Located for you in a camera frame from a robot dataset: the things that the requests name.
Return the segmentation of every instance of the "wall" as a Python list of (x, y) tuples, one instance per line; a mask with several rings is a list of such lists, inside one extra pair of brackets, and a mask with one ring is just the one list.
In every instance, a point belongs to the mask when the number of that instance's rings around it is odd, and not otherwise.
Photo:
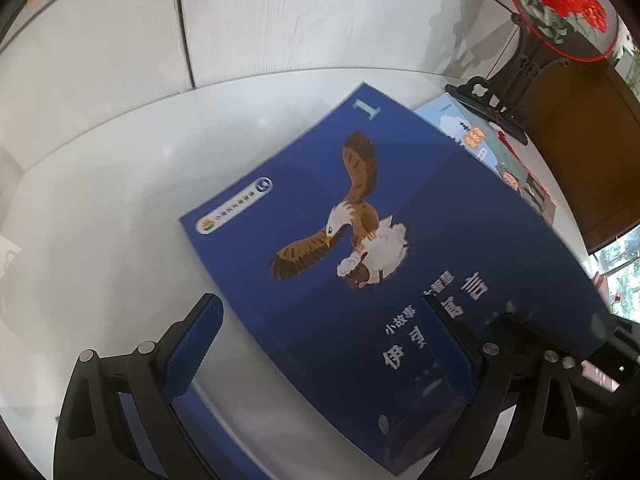
[(28, 170), (128, 110), (255, 74), (373, 67), (487, 75), (514, 31), (508, 7), (506, 0), (37, 0), (0, 46), (1, 145)]
[(0, 136), (0, 227), (22, 176), (22, 168), (2, 147), (1, 139)]

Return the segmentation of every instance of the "screw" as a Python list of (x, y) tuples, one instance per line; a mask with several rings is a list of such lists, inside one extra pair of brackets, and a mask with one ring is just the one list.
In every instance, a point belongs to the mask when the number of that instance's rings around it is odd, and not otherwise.
[(138, 352), (141, 354), (151, 354), (156, 347), (156, 343), (153, 341), (144, 341), (138, 345)]
[(574, 366), (575, 366), (575, 360), (570, 355), (562, 359), (562, 368), (565, 368), (566, 370), (570, 370)]
[(498, 355), (500, 347), (496, 343), (484, 343), (482, 351), (487, 355)]
[(545, 359), (550, 363), (558, 362), (558, 354), (556, 354), (553, 350), (547, 350), (545, 352)]
[(94, 356), (93, 350), (82, 350), (80, 352), (80, 355), (78, 356), (78, 359), (80, 359), (83, 363), (85, 363), (87, 361), (90, 361), (93, 356)]

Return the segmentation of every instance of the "white table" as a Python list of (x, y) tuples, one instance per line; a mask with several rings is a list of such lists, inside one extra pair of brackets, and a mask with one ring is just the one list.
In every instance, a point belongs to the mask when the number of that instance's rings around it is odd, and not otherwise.
[[(243, 78), (128, 112), (23, 176), (0, 230), (22, 248), (0, 280), (0, 414), (45, 476), (78, 354), (129, 353), (157, 340), (204, 292), (219, 292), (178, 218), (286, 146), (361, 81), (411, 108), (459, 83), (368, 69)], [(514, 148), (555, 201), (556, 231), (585, 260), (540, 154)], [(393, 478), (306, 402), (229, 309), (196, 381), (218, 420), (274, 478)]]

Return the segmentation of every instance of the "logo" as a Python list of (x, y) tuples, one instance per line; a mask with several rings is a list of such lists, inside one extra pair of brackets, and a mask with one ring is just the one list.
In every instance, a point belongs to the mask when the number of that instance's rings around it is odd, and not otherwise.
[(476, 154), (476, 158), (482, 162), (487, 153), (489, 152), (486, 150), (486, 148), (480, 148), (480, 151)]
[(202, 219), (202, 222), (200, 222), (200, 227), (202, 228), (203, 231), (211, 231), (213, 229), (213, 226), (216, 223), (209, 220), (208, 218), (204, 218)]
[(262, 176), (254, 180), (242, 191), (233, 195), (223, 205), (215, 208), (196, 222), (196, 231), (201, 235), (208, 235), (219, 229), (229, 220), (239, 215), (249, 206), (255, 204), (273, 189), (273, 182)]
[(255, 189), (257, 191), (259, 191), (260, 193), (264, 193), (265, 191), (269, 190), (269, 188), (271, 188), (271, 180), (269, 180), (266, 177), (262, 177), (258, 182), (256, 182), (255, 184)]

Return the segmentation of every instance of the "cartoon character illustration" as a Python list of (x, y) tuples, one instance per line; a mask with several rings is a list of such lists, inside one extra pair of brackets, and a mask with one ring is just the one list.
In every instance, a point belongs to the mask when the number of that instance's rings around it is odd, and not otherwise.
[(402, 224), (391, 225), (392, 217), (380, 221), (373, 240), (363, 240), (363, 252), (353, 251), (338, 265), (338, 276), (351, 288), (375, 285), (388, 278), (406, 258), (408, 245)]
[[(376, 152), (369, 137), (360, 131), (353, 132), (342, 147), (342, 162), (351, 179), (351, 189), (331, 209), (324, 228), (307, 238), (290, 243), (271, 259), (271, 277), (274, 280), (288, 280), (314, 266), (336, 246), (348, 226), (353, 230), (353, 252), (340, 263), (337, 275), (347, 279), (352, 288), (378, 283), (390, 275), (404, 259), (404, 226), (398, 224), (392, 227), (391, 216), (381, 222), (377, 210), (365, 202), (378, 182)], [(402, 232), (399, 249), (398, 228)], [(360, 267), (356, 278), (353, 271), (360, 263), (363, 263), (364, 268)]]
[(498, 169), (504, 183), (519, 193), (520, 197), (531, 206), (533, 211), (542, 215), (545, 210), (545, 199), (542, 193), (533, 185), (533, 179), (530, 182), (521, 181), (504, 165)]

